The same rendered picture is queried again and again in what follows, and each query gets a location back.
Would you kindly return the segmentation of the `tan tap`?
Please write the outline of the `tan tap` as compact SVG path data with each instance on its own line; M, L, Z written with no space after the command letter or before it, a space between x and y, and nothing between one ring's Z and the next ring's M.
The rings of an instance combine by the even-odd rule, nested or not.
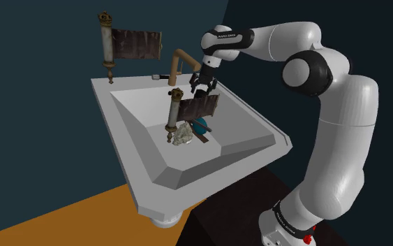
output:
M184 52L182 49L176 49L172 54L171 69L168 78L169 86L173 87L176 85L177 68L180 59L187 63L192 68L193 72L199 71L202 67L198 61L196 61L194 58L192 58L192 56Z

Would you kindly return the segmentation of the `crumpled white lump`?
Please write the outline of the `crumpled white lump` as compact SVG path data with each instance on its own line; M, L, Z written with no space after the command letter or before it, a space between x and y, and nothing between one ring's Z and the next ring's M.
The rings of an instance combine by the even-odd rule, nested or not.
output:
M189 144L193 139L193 130L188 122L184 122L175 131L172 144L175 146Z

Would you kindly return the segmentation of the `dark scroll with marble roller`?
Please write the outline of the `dark scroll with marble roller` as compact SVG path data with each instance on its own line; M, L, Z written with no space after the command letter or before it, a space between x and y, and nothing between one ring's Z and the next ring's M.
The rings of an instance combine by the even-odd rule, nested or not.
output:
M191 122L193 119L206 116L213 117L220 96L213 94L199 99L183 99L184 92L178 87L170 90L168 95L171 97L168 123L165 125L168 143L171 142L172 134L177 130L177 122Z
M115 59L161 59L162 32L132 31L112 28L112 16L105 10L99 13L103 63L109 83L113 83Z

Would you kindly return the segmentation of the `dark robot stand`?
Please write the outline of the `dark robot stand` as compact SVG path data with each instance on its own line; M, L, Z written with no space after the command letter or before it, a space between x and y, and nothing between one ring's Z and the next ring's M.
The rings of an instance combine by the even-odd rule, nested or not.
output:
M192 209L176 246L263 246L258 218L289 192L261 168Z

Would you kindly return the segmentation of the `teal ball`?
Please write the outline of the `teal ball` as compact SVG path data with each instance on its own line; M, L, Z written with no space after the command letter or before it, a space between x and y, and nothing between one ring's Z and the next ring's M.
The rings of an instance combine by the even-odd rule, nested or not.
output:
M192 120L193 129L197 134L203 135L207 132L207 123L203 118Z

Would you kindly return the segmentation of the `dark grey stick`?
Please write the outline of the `dark grey stick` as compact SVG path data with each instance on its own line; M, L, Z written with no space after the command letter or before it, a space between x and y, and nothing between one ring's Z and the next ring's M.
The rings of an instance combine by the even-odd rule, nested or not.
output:
M208 132L212 132L212 129L210 129L208 126L205 126L204 124L202 124L201 122L199 122L199 121L197 121L197 120L195 120L195 119L191 120L191 122L192 122L193 124L199 125L200 127L202 127L203 129L205 129L205 130L208 131Z

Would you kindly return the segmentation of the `white washbasin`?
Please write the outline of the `white washbasin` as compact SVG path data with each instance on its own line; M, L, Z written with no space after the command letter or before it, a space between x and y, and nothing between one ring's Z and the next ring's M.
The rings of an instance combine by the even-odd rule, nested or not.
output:
M176 217L292 147L284 132L221 84L204 139L175 146L165 130L166 81L139 76L91 83L136 210L155 222Z

